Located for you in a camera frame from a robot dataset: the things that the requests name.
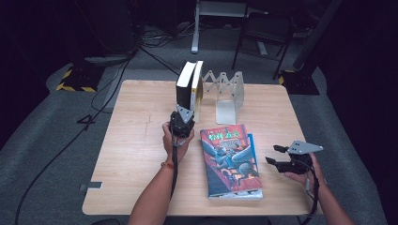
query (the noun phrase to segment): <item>yellow and black tape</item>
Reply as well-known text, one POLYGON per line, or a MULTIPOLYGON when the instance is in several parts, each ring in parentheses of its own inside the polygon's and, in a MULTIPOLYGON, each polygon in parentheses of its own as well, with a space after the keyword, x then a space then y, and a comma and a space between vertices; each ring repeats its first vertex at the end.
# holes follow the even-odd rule
POLYGON ((285 73, 296 73, 295 70, 283 70, 278 73, 278 82, 279 85, 285 86, 283 75, 285 73))
POLYGON ((90 74, 84 75, 80 70, 77 71, 70 67, 56 87, 56 90, 97 92, 100 76, 89 76, 90 74))

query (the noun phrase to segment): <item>human arm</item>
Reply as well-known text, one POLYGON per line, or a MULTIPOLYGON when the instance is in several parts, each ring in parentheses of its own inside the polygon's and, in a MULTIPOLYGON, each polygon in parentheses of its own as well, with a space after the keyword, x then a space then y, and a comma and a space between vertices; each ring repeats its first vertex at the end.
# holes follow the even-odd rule
MULTIPOLYGON (((355 224, 354 221, 350 218, 350 216, 345 212, 343 207, 339 204, 337 199, 334 197, 331 190, 326 185, 324 175, 315 157, 315 154, 310 153, 310 156, 313 160, 315 175, 319 181, 318 200, 322 206, 322 210, 325 215, 327 223, 329 225, 355 224)), ((286 172, 284 175, 292 180, 300 182, 303 186, 305 186, 305 181, 307 179, 306 174, 295 174, 292 172, 286 172)), ((312 174, 310 174, 310 180, 312 184, 311 190, 314 192, 314 187, 313 187, 314 178, 312 174)))
MULTIPOLYGON (((167 153, 166 164, 173 165, 172 154, 172 134, 169 131, 169 123, 162 125, 164 136, 163 146, 167 153)), ((177 163, 184 158, 188 150, 188 145, 194 136, 193 130, 187 141, 178 147, 177 163)), ((137 202, 135 203, 129 218, 129 225, 139 224, 162 224, 166 218, 169 202, 171 198, 172 184, 173 184, 173 169, 167 165, 162 166, 158 173, 153 177, 151 182, 146 186, 141 193, 137 202)))

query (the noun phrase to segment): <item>human hand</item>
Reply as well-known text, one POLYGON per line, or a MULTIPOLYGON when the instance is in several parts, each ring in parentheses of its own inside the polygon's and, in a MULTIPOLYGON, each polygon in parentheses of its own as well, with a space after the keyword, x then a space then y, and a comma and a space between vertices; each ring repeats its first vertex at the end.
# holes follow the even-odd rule
MULTIPOLYGON (((309 153, 309 155, 313 161, 315 175, 316 175, 316 178, 318 178, 319 185, 323 186, 323 185, 325 185, 325 179, 324 179, 324 175, 321 170, 321 166, 319 165, 318 160, 316 159, 316 156, 314 153, 309 153)), ((293 172, 285 172, 284 175, 294 181, 301 183, 303 186, 305 186, 305 182, 307 180, 306 173, 305 174, 296 174, 293 172)), ((310 183, 311 183, 310 191, 312 193, 314 193, 314 176, 311 172, 309 172, 308 178, 310 178, 310 183)))
MULTIPOLYGON (((170 132, 169 129, 170 123, 166 122, 162 125, 163 128, 163 146, 164 149, 166 150, 167 153, 167 162, 172 162, 172 155, 173 155, 173 139, 172 139, 172 134, 170 132)), ((185 156, 185 154, 187 153, 188 150, 188 146, 190 144, 190 141, 193 139, 194 137, 194 129, 191 130, 190 133, 190 137, 185 139, 185 142, 178 147, 177 149, 177 163, 179 164, 179 162, 182 160, 182 158, 185 156)), ((182 143, 184 141, 184 139, 178 138, 178 137, 174 137, 175 140, 177 140, 178 143, 182 143)))

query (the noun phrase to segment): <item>illustrated book cover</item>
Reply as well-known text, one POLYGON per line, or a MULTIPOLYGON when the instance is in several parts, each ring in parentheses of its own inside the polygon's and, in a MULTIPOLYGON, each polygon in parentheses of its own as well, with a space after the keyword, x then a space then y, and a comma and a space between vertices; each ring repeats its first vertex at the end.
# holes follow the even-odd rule
POLYGON ((253 135, 245 125, 202 129, 200 135, 209 199, 262 199, 253 135))

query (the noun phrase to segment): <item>book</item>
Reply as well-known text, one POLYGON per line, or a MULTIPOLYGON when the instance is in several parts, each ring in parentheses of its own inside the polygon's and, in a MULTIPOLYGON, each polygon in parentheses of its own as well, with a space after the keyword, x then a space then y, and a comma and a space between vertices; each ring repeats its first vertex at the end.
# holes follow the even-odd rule
POLYGON ((202 67, 203 61, 197 61, 192 77, 190 110, 193 111, 195 122, 199 122, 200 105, 203 98, 202 67))
POLYGON ((262 199, 253 135, 245 125, 202 129, 200 135, 209 199, 262 199))
POLYGON ((191 107, 191 86, 196 63, 186 62, 176 81, 176 103, 189 110, 191 107))

